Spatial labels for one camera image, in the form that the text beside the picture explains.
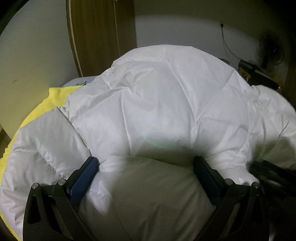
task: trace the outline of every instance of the wall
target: wall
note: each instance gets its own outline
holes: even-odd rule
[[[230,50],[246,61],[259,60],[265,30],[275,31],[286,51],[276,73],[284,81],[289,65],[289,37],[276,14],[263,0],[134,0],[138,47],[158,44],[193,46],[217,58],[239,60],[226,54],[220,24]]]
[[[0,36],[0,123],[10,137],[50,87],[78,77],[61,0],[30,0]]]

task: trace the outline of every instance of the wrinkled fabric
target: wrinkled fabric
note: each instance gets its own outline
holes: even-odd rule
[[[237,184],[251,160],[295,168],[296,114],[193,47],[134,49],[19,130],[0,208],[19,237],[31,185],[68,178],[89,155],[99,172],[79,214],[99,240],[193,240],[214,211],[196,178],[203,156]]]

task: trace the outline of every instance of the electrical cord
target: electrical cord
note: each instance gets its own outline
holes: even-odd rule
[[[224,38],[224,33],[223,33],[223,24],[221,24],[221,31],[222,31],[222,42],[225,44],[226,48],[228,49],[228,51],[237,59],[242,60],[241,58],[237,57],[234,53],[232,53],[232,51],[228,48],[226,42],[225,42],[225,38]]]

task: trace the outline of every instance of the wooden floor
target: wooden floor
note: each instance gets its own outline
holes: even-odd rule
[[[2,129],[0,131],[0,158],[3,156],[5,148],[8,146],[11,139],[6,134],[6,132]]]

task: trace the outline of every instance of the yellow blanket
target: yellow blanket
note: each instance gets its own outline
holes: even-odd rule
[[[57,106],[63,106],[65,105],[66,98],[68,94],[74,92],[77,88],[81,86],[70,86],[65,88],[50,88],[49,89],[49,96],[42,101],[41,104],[39,104],[22,122],[20,125],[20,128],[28,124],[29,122],[35,120],[37,117],[43,115],[45,112],[52,110],[53,108]],[[8,155],[10,154],[10,149],[12,144],[14,143],[16,139],[16,134],[12,138],[11,142],[9,143],[8,147],[5,149],[5,153],[3,154],[3,157],[0,159],[0,184],[3,176],[3,172],[6,167],[6,162]],[[15,234],[15,232],[12,230],[12,228],[9,226],[9,224],[6,222],[2,212],[0,211],[0,216],[4,223],[7,225],[11,233],[16,237],[17,240],[20,240],[20,238]]]

